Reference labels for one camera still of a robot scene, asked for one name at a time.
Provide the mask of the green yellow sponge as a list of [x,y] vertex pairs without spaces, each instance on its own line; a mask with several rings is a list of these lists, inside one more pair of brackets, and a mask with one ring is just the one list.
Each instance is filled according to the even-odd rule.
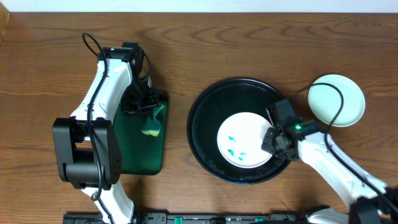
[[161,130],[161,123],[156,118],[156,116],[159,114],[160,111],[163,110],[163,108],[164,105],[162,103],[159,103],[152,109],[152,116],[147,117],[146,123],[141,128],[141,132],[143,134],[154,137],[157,137],[159,135]]

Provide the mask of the white plate with green stain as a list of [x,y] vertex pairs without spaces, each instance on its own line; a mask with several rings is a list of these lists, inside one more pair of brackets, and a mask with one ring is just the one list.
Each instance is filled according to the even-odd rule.
[[272,154],[261,149],[272,125],[256,113],[236,113],[221,124],[217,133],[218,150],[230,164],[252,169],[268,162]]

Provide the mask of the mint plate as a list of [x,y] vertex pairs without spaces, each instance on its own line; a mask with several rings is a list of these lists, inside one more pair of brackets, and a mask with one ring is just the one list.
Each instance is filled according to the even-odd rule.
[[363,116],[366,101],[360,87],[348,77],[329,74],[314,81],[308,92],[308,104],[323,123],[347,127]]

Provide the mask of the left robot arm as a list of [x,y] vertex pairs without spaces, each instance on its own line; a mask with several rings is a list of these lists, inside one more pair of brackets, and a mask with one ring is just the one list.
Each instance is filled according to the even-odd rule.
[[52,126],[60,179],[90,196],[105,223],[131,223],[134,203],[119,178],[122,154],[114,131],[117,111],[154,121],[163,109],[150,75],[140,76],[147,55],[139,44],[104,47],[84,100]]

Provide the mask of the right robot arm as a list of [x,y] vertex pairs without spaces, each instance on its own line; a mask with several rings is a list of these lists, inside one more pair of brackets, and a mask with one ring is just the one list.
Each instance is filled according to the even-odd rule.
[[314,120],[303,121],[284,99],[267,109],[271,126],[261,149],[278,158],[301,160],[317,171],[349,209],[308,213],[309,223],[397,223],[397,189],[375,178],[345,154]]

